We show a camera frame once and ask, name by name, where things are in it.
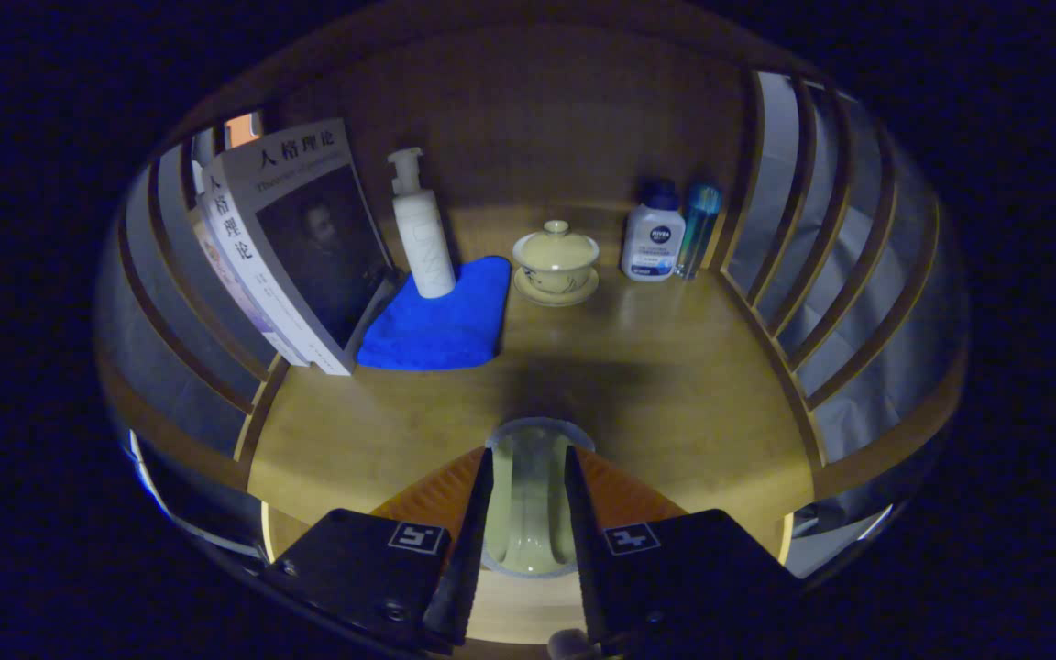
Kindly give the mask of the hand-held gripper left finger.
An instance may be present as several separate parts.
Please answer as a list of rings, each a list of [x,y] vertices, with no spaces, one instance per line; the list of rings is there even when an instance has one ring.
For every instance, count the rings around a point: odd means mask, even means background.
[[[479,447],[373,513],[331,510],[261,584],[378,655],[449,655],[466,641],[493,484],[493,452]]]

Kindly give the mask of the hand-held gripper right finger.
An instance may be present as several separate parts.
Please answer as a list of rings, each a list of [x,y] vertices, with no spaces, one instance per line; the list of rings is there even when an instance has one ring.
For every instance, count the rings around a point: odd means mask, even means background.
[[[598,455],[566,451],[584,622],[605,656],[739,656],[803,593],[803,580],[723,510],[605,521],[616,479]]]

